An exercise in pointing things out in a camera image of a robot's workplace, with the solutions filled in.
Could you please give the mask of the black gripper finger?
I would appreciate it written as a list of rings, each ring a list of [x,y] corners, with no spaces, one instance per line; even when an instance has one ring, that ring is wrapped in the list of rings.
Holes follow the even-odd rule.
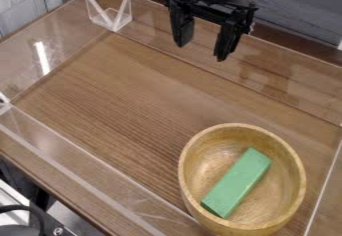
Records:
[[[170,3],[173,37],[177,45],[185,47],[194,36],[194,16],[188,6]]]
[[[221,26],[214,48],[214,56],[220,62],[225,61],[229,54],[236,51],[241,36],[242,29],[238,23],[233,20],[228,20]]]

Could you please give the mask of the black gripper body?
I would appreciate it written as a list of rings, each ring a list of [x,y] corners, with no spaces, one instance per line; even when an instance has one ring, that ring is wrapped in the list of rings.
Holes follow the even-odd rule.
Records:
[[[224,24],[226,20],[238,23],[242,33],[252,32],[257,4],[250,0],[166,0],[170,11],[170,3],[177,2],[189,7],[194,18]]]

